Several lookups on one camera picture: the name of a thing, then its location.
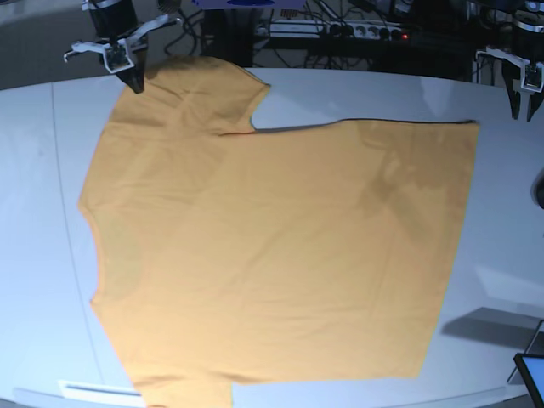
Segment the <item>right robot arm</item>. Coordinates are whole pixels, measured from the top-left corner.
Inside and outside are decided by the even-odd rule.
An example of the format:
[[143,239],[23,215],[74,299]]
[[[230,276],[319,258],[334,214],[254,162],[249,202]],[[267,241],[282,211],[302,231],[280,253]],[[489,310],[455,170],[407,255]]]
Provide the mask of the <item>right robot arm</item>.
[[[141,26],[133,2],[130,0],[82,1],[82,10],[88,11],[96,31],[98,44],[110,44],[134,34]],[[148,36],[143,35],[130,49],[133,67],[116,73],[116,76],[136,94],[145,90],[145,62]]]

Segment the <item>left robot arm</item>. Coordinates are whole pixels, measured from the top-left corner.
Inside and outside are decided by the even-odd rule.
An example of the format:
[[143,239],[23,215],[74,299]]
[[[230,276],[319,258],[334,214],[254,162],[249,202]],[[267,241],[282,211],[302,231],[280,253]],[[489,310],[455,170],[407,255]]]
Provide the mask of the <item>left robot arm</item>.
[[530,122],[543,105],[543,2],[468,1],[466,14],[490,32],[474,59],[500,63],[514,120],[519,118],[522,95],[529,95]]

